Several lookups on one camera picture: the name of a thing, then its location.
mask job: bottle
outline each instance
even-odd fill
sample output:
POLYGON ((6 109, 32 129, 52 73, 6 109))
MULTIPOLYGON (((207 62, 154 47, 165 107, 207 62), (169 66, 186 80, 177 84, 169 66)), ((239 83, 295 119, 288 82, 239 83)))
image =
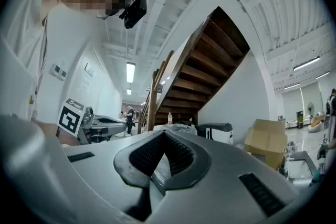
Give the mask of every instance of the bottle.
POLYGON ((168 124, 173 124, 173 115, 171 112, 168 114, 168 124))

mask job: standing fan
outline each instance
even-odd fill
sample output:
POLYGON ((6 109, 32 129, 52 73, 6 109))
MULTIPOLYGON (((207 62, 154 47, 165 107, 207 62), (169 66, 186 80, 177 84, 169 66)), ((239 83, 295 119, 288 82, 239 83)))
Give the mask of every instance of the standing fan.
POLYGON ((314 105, 312 102, 308 104, 308 111, 309 111, 309 120, 311 124, 311 115, 314 113, 314 105))

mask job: black pants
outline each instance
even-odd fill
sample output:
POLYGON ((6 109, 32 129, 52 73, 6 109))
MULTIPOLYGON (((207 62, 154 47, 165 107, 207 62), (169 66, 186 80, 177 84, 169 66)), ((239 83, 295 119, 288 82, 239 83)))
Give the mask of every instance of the black pants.
POLYGON ((127 133, 128 134, 131 134, 132 132, 132 126, 133 126, 133 122, 129 122, 129 121, 126 121, 126 125, 127 125, 127 133))

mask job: open cardboard box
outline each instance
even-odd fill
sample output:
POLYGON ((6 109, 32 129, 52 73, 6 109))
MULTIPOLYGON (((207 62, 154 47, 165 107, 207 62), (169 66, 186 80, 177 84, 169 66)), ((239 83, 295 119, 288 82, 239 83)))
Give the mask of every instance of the open cardboard box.
POLYGON ((287 147, 285 122, 256 120, 244 144, 245 151, 265 155, 266 164, 278 170, 287 147))

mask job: roller shade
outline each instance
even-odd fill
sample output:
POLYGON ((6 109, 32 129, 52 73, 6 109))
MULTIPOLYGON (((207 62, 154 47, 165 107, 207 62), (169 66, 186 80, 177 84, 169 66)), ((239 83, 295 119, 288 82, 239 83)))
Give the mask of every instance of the roller shade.
POLYGON ((305 116, 309 115, 308 104, 311 102, 314 105, 314 113, 320 112, 323 110, 322 97, 317 82, 310 84, 308 86, 302 87, 302 96, 303 96, 303 107, 305 109, 305 116))
POLYGON ((303 110, 303 102, 300 89, 283 93, 282 99, 286 121, 296 120, 296 112, 303 110))

